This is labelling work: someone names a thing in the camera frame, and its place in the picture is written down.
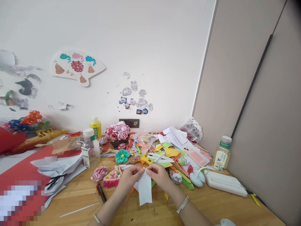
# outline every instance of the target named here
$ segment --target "desk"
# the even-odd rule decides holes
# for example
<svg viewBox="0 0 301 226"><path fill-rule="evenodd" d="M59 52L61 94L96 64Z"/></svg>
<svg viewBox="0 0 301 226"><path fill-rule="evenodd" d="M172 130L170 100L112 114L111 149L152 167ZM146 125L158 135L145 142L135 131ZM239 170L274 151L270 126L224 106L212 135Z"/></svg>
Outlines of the desk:
<svg viewBox="0 0 301 226"><path fill-rule="evenodd" d="M116 164L113 159L112 157L102 158L99 166L106 166L108 172L110 172ZM94 169L88 168L69 182L66 188L53 198L49 207L43 213L44 216L39 217L38 220L45 220L45 225L87 225L101 207L92 213L90 212L97 205L62 218L59 217L97 203L97 197L102 203L101 197L98 194L97 197L95 196L96 182L90 179ZM207 184L204 184L202 188L196 187L195 190L189 190L182 184L179 187L213 225L219 224L222 218L232 220L237 226L285 225L264 205L257 206L250 195L244 198L211 188ZM113 194L114 190L114 187L103 188L107 199ZM132 196L128 195L121 205L112 225L183 225L172 200L166 200L164 191L158 185L155 185L152 189L152 199L153 203L139 206L139 194L134 191Z"/></svg>

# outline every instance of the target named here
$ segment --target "green paper flower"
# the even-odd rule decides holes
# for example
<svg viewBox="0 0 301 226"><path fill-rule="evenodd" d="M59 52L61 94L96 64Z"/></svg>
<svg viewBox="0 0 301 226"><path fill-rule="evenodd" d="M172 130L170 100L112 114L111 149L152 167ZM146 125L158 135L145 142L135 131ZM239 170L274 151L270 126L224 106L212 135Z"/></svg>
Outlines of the green paper flower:
<svg viewBox="0 0 301 226"><path fill-rule="evenodd" d="M120 163L126 163L128 161L128 157L130 154L128 153L127 150L120 149L119 152L115 154L115 161L120 164Z"/></svg>

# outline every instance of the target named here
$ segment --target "person's right hand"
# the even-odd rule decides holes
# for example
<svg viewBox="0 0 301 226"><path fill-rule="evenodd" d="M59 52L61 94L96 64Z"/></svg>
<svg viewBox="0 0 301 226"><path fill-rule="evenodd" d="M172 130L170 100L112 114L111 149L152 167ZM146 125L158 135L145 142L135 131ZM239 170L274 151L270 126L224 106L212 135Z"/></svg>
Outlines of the person's right hand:
<svg viewBox="0 0 301 226"><path fill-rule="evenodd" d="M175 186L169 178L168 173L162 165L152 163L146 170L146 173L162 188L166 193L170 193L171 189Z"/></svg>

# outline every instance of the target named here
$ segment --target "black pen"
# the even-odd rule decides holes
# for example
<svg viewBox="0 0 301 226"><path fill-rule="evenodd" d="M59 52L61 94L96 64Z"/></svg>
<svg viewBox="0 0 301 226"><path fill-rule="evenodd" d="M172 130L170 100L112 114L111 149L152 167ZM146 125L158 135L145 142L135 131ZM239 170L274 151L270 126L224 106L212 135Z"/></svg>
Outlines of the black pen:
<svg viewBox="0 0 301 226"><path fill-rule="evenodd" d="M107 201L107 199L104 196L103 190L101 189L99 182L97 182L96 188L97 188L98 194L101 196L101 199L103 200L103 203L105 203Z"/></svg>

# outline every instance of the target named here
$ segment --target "bottle cap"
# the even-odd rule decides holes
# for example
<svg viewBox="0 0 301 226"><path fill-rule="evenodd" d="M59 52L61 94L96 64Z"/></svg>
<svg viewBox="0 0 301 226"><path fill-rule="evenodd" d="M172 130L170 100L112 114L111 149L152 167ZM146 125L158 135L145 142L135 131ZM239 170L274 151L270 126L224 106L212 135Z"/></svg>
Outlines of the bottle cap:
<svg viewBox="0 0 301 226"><path fill-rule="evenodd" d="M228 137L228 136L222 136L222 140L228 142L228 143L231 143L232 142L232 138L231 137Z"/></svg>
<svg viewBox="0 0 301 226"><path fill-rule="evenodd" d="M83 130L82 133L83 133L84 137L92 137L92 136L94 136L94 130L91 129L91 128Z"/></svg>

